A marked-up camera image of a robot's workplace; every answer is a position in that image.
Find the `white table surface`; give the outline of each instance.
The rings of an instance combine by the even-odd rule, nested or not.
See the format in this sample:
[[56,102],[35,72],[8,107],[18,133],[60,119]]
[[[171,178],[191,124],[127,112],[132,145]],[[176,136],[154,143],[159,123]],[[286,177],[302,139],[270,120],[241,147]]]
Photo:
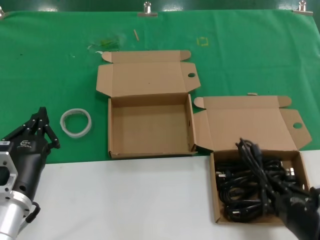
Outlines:
[[[320,150],[303,152],[312,186]],[[285,227],[218,225],[209,157],[48,164],[18,240],[289,240]]]

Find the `empty cardboard box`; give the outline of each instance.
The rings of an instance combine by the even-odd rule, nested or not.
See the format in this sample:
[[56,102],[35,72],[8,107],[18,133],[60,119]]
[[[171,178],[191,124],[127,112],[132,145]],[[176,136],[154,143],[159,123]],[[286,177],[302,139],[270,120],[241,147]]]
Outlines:
[[[230,223],[218,197],[215,162],[239,159],[235,143],[240,138],[258,144],[264,155],[282,158],[284,168],[294,168],[300,187],[309,189],[304,161],[299,149],[311,141],[311,136],[299,113],[284,109],[291,104],[287,96],[226,96],[197,97],[194,104],[202,109],[194,114],[196,144],[213,151],[210,155],[210,175],[214,219]],[[260,217],[258,224],[281,224],[274,215]]]
[[104,52],[96,90],[108,100],[112,158],[194,154],[195,126],[188,92],[200,86],[184,51]]

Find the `box lid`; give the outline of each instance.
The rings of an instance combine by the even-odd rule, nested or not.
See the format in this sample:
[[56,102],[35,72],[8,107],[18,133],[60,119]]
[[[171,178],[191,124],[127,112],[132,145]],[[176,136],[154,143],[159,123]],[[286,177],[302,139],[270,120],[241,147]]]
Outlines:
[[200,87],[188,50],[104,52],[96,90],[110,97],[188,93]]
[[311,136],[297,110],[284,109],[288,96],[197,97],[194,114],[196,145],[212,151],[237,149],[240,138],[262,150],[299,150]]

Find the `tape roll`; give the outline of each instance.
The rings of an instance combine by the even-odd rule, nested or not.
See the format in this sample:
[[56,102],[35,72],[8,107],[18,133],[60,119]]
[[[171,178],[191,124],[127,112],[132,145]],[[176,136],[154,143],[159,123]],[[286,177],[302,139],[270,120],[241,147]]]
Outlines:
[[[81,132],[73,133],[73,132],[68,131],[68,129],[66,128],[65,120],[69,115],[73,115],[73,114],[84,114],[86,116],[86,118],[88,119],[88,124]],[[60,125],[61,125],[62,130],[69,137],[77,139],[77,138],[83,137],[84,135],[86,135],[90,131],[91,126],[92,126],[92,122],[91,122],[90,114],[86,110],[84,110],[82,108],[73,108],[73,109],[66,111],[64,114],[62,114],[61,119],[60,119]]]

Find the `cable plug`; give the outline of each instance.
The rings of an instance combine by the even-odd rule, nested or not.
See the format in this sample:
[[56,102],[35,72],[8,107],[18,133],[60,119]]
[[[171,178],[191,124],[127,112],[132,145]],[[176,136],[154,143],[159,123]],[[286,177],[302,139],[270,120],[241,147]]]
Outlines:
[[226,178],[226,179],[229,179],[232,177],[232,173],[231,171],[229,170],[226,170],[226,171],[223,171],[223,172],[220,172],[220,171],[216,171],[215,172],[215,176],[218,177],[218,178]]
[[290,169],[286,169],[284,180],[288,183],[293,183],[293,184],[297,182],[297,176],[295,174],[295,170],[293,167],[291,167]]

